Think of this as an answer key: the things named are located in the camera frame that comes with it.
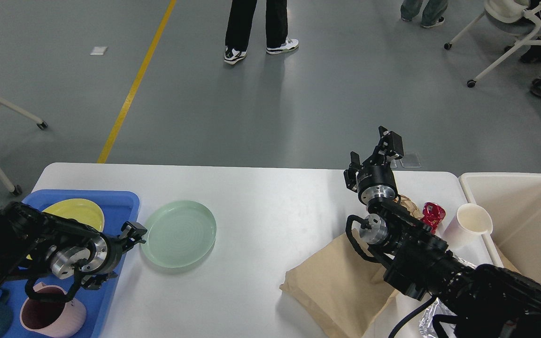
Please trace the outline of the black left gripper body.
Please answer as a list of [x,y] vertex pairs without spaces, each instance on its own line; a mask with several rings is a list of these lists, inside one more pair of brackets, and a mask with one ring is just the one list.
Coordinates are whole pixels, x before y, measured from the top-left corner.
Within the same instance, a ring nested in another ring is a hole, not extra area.
[[90,246],[91,260],[82,267],[82,272],[88,275],[116,277],[114,269],[123,255],[122,239],[102,233],[92,240]]

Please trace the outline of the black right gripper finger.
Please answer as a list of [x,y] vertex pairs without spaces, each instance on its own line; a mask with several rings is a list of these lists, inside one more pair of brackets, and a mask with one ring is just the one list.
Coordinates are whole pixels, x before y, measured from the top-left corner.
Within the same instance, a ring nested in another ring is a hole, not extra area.
[[350,152],[350,164],[344,171],[344,182],[346,188],[351,191],[358,191],[357,175],[362,169],[362,165],[359,160],[359,154],[354,151]]
[[403,140],[398,133],[389,131],[384,126],[379,126],[379,134],[378,145],[369,157],[370,165],[390,165],[392,161],[404,157]]

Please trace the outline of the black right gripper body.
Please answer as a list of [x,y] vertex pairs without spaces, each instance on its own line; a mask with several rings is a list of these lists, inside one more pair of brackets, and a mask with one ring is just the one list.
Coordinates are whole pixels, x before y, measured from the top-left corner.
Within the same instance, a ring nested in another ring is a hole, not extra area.
[[363,205],[369,205],[377,198],[393,200],[399,195],[390,162],[363,161],[356,176],[356,187]]

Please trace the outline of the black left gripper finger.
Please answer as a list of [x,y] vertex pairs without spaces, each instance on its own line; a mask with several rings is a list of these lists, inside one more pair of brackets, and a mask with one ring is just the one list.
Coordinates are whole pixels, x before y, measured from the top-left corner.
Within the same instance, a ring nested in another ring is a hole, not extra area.
[[114,271],[106,274],[84,275],[82,278],[81,287],[86,290],[99,290],[103,283],[113,278],[118,278],[118,274]]
[[136,221],[126,221],[121,227],[122,233],[118,236],[118,240],[122,247],[134,247],[137,244],[145,244],[147,242],[144,237],[148,229]]

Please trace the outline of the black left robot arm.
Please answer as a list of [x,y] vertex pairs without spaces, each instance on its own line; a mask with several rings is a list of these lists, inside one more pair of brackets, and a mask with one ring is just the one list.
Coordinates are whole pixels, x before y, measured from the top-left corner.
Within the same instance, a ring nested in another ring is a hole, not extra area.
[[[78,220],[11,202],[0,210],[0,287],[25,280],[24,292],[31,300],[69,302],[80,288],[98,290],[116,278],[114,270],[123,255],[144,244],[146,233],[140,223],[126,221],[122,233],[111,236]],[[37,280],[49,275],[72,277],[67,293],[35,291]]]

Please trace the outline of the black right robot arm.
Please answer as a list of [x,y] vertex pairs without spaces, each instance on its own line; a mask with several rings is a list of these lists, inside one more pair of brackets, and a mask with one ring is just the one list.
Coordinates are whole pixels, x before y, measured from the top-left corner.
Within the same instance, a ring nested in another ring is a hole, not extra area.
[[458,261],[445,240],[399,204],[391,162],[404,156],[403,141],[384,126],[379,134],[372,155],[361,162],[351,152],[344,171],[347,188],[369,213],[348,216],[345,233],[361,258],[386,269],[383,279],[397,291],[418,301],[431,295],[389,336],[438,299],[451,311],[432,317],[440,338],[447,336],[443,323],[455,326],[457,338],[541,338],[541,284],[507,268]]

